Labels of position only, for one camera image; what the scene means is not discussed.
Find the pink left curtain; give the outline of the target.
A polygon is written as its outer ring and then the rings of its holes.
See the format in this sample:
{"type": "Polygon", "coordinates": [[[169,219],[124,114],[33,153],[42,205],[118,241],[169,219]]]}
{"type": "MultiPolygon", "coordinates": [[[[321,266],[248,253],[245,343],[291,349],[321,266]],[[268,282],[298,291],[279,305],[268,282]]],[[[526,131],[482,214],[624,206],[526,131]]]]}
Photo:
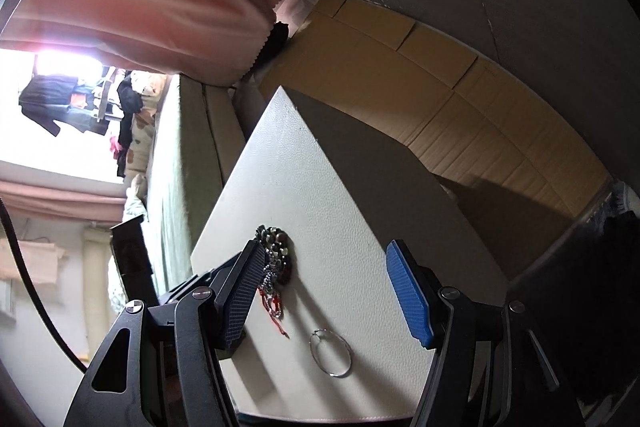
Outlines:
{"type": "Polygon", "coordinates": [[[126,199],[1,181],[1,199],[9,210],[49,220],[117,223],[126,199]]]}

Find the green bed sheet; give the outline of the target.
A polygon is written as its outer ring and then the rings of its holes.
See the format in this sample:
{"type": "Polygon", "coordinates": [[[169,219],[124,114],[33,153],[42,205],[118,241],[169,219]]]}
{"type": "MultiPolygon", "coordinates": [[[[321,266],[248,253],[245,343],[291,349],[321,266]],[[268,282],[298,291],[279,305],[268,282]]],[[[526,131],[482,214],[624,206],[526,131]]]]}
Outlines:
{"type": "Polygon", "coordinates": [[[157,291],[163,294],[183,280],[181,231],[175,234],[172,221],[178,215],[176,187],[180,153],[180,76],[167,80],[160,110],[155,119],[148,166],[144,239],[154,272],[157,291]]]}

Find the pink curtain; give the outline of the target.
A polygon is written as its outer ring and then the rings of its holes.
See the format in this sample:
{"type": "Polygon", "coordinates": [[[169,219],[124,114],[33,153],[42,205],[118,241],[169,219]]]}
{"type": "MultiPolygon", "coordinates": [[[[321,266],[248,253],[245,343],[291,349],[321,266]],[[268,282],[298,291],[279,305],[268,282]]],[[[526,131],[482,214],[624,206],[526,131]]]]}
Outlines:
{"type": "Polygon", "coordinates": [[[49,220],[117,223],[126,199],[1,181],[1,199],[9,210],[49,220]]]}
{"type": "Polygon", "coordinates": [[[229,87],[254,65],[280,1],[21,0],[1,44],[229,87]]]}

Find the hanging dark clothes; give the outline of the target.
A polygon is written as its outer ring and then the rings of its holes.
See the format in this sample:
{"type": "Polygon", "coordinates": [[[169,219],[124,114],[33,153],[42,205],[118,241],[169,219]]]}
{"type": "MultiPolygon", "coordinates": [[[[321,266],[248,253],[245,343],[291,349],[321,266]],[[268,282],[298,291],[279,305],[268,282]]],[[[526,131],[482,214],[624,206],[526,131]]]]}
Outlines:
{"type": "Polygon", "coordinates": [[[35,75],[18,96],[22,114],[53,136],[61,131],[59,122],[81,133],[106,135],[108,122],[92,116],[93,102],[93,87],[74,77],[35,75]]]}

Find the clothes pile on sill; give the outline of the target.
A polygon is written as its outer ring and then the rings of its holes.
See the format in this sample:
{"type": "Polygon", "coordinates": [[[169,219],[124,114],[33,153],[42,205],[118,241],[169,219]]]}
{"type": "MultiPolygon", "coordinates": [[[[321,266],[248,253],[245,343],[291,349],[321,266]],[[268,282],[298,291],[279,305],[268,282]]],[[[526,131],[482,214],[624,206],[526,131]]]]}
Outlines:
{"type": "Polygon", "coordinates": [[[166,75],[126,70],[116,84],[122,119],[119,132],[111,137],[111,151],[119,178],[145,174],[148,169],[167,80],[166,75]]]}

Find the silver bangle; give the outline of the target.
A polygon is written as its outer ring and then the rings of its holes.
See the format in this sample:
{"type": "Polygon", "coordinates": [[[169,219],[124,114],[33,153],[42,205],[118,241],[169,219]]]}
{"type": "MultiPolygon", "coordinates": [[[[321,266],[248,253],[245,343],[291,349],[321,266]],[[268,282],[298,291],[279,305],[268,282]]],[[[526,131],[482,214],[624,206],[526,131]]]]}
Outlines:
{"type": "Polygon", "coordinates": [[[309,351],[318,369],[331,378],[352,373],[354,354],[350,344],[331,329],[315,329],[309,336],[309,351]]]}

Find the beige headboard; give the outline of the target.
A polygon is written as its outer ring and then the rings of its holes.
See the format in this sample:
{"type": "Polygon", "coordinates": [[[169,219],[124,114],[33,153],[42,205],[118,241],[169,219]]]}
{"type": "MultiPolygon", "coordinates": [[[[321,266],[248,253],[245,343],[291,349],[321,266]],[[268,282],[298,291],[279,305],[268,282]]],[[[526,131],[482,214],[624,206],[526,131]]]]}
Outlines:
{"type": "Polygon", "coordinates": [[[114,319],[107,292],[107,269],[110,259],[110,236],[107,231],[85,228],[82,238],[82,299],[89,358],[92,358],[100,347],[114,319]]]}

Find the pink right curtain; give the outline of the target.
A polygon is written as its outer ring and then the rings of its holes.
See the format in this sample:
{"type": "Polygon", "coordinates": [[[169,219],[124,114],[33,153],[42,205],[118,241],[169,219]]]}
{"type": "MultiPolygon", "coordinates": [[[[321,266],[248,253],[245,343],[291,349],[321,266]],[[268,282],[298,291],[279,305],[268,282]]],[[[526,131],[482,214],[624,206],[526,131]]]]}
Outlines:
{"type": "Polygon", "coordinates": [[[254,65],[280,1],[21,0],[1,44],[229,87],[254,65]]]}

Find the pink hanging towel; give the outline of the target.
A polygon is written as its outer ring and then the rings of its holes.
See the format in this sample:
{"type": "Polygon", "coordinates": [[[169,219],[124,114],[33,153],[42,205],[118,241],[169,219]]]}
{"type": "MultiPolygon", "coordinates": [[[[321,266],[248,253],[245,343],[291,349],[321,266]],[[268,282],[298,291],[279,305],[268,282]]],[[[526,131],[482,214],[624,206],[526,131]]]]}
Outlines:
{"type": "MultiPolygon", "coordinates": [[[[55,285],[58,283],[58,265],[65,256],[63,248],[53,243],[19,241],[23,259],[32,283],[55,285]]],[[[0,241],[0,279],[18,280],[21,277],[12,255],[9,241],[0,241]]]]}

